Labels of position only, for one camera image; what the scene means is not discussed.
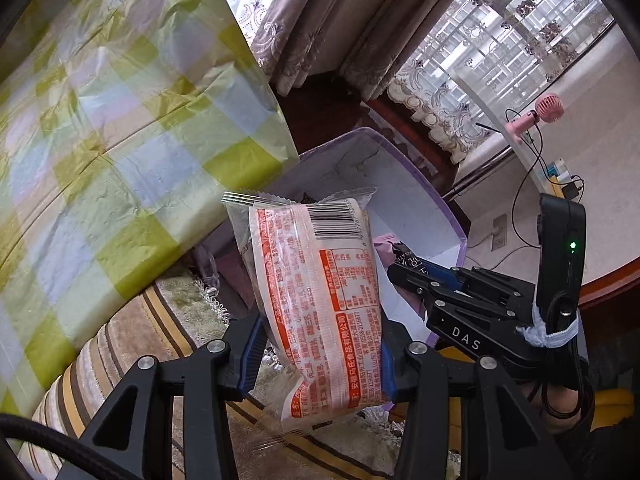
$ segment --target snack package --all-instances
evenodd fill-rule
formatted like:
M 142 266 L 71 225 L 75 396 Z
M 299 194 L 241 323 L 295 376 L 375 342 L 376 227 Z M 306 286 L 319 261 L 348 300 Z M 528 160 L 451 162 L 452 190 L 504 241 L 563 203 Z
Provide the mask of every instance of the snack package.
M 228 203 L 238 197 L 243 204 Z M 271 415 L 291 431 L 380 404 L 382 327 L 366 213 L 354 198 L 264 200 L 223 199 L 271 341 L 296 371 Z

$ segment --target green checkered pattern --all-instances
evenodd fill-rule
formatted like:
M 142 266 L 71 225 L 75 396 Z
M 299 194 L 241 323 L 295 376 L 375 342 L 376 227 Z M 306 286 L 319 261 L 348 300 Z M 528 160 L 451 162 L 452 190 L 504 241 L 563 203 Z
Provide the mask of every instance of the green checkered pattern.
M 0 50 L 0 411 L 297 161 L 225 0 L 34 0 Z

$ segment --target sleeve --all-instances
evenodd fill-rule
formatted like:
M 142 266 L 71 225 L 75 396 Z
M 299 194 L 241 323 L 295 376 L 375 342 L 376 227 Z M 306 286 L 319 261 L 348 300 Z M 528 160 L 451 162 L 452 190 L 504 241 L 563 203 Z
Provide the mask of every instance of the sleeve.
M 626 418 L 615 426 L 590 431 L 593 412 L 593 391 L 589 387 L 580 423 L 556 436 L 575 480 L 640 478 L 640 419 Z

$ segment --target wall outlet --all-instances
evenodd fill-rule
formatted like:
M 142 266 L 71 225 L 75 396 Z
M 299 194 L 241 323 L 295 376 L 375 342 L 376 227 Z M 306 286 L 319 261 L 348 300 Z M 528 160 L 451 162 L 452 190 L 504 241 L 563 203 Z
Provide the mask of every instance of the wall outlet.
M 494 218 L 494 238 L 491 242 L 491 250 L 495 251 L 507 244 L 507 214 Z

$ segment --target barcode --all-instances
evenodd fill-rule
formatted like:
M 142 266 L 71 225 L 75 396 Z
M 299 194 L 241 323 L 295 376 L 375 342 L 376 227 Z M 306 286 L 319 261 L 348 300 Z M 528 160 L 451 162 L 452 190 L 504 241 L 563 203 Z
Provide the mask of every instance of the barcode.
M 353 238 L 362 240 L 360 222 L 356 219 L 349 202 L 309 204 L 306 206 L 319 240 Z

